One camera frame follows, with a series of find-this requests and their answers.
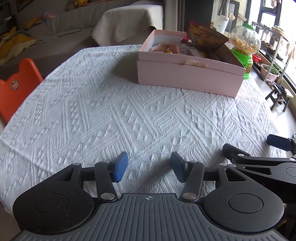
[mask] wooden stool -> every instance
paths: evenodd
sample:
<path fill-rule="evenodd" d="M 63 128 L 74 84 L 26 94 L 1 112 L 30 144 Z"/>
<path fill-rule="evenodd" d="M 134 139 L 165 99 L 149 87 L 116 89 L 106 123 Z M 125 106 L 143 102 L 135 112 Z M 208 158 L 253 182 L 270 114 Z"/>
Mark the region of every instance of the wooden stool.
<path fill-rule="evenodd" d="M 274 89 L 268 94 L 268 96 L 266 96 L 265 99 L 267 100 L 268 98 L 270 98 L 272 100 L 272 102 L 274 103 L 272 105 L 272 107 L 270 108 L 271 111 L 274 109 L 276 103 L 283 102 L 285 104 L 283 112 L 285 112 L 288 107 L 288 104 L 290 102 L 290 99 L 292 99 L 294 96 L 291 94 L 291 92 L 288 89 L 285 89 L 287 95 L 284 95 L 282 92 L 279 91 L 279 89 L 276 85 L 273 85 L 273 88 Z M 276 93 L 278 95 L 277 99 L 274 99 L 274 97 L 272 96 L 273 93 Z"/>

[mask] pink box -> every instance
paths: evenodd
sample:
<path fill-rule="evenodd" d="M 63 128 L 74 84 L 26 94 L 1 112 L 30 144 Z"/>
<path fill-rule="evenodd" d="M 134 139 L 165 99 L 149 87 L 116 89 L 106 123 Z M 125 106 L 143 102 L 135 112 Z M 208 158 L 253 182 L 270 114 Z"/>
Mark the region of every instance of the pink box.
<path fill-rule="evenodd" d="M 226 45 L 214 54 L 221 60 L 172 53 L 149 52 L 161 42 L 178 43 L 184 32 L 154 30 L 139 50 L 139 84 L 182 88 L 236 97 L 244 80 L 245 68 Z M 206 67 L 184 65 L 194 60 Z"/>

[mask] metal pin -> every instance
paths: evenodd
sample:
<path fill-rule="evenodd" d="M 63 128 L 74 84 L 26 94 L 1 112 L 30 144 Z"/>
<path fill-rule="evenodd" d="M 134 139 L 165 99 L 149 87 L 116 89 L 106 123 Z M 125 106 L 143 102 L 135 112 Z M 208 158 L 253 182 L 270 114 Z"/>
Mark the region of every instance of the metal pin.
<path fill-rule="evenodd" d="M 193 200 L 193 199 L 197 198 L 197 195 L 195 193 L 192 193 L 192 192 L 186 192 L 186 193 L 183 193 L 182 197 L 187 199 L 187 200 Z"/>
<path fill-rule="evenodd" d="M 101 195 L 101 198 L 104 200 L 112 200 L 115 198 L 115 195 L 113 193 L 110 192 L 105 192 Z"/>

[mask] chair backrest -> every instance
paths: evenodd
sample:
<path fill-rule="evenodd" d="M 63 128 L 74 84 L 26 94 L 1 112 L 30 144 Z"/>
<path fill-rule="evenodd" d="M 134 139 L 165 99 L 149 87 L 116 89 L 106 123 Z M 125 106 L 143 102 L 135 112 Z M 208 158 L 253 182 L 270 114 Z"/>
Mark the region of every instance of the chair backrest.
<path fill-rule="evenodd" d="M 32 59 L 25 58 L 19 64 L 19 72 L 7 81 L 0 80 L 0 116 L 8 123 L 29 94 L 43 81 Z"/>

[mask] textured tablecloth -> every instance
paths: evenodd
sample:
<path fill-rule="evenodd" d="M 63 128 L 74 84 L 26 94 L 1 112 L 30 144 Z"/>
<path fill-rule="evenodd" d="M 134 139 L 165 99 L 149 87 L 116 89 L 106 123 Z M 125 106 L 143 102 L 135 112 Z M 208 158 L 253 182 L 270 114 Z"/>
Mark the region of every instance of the textured tablecloth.
<path fill-rule="evenodd" d="M 224 143 L 257 156 L 285 156 L 266 144 L 277 130 L 253 79 L 236 98 L 139 85 L 139 48 L 81 50 L 24 101 L 0 136 L 0 201 L 9 211 L 21 193 L 71 163 L 90 167 L 121 151 L 129 165 L 114 184 L 119 196 L 179 194 L 183 184 L 169 165 L 173 151 L 208 167 L 226 162 Z M 96 195 L 94 183 L 85 189 Z M 205 182 L 203 194 L 212 189 Z"/>

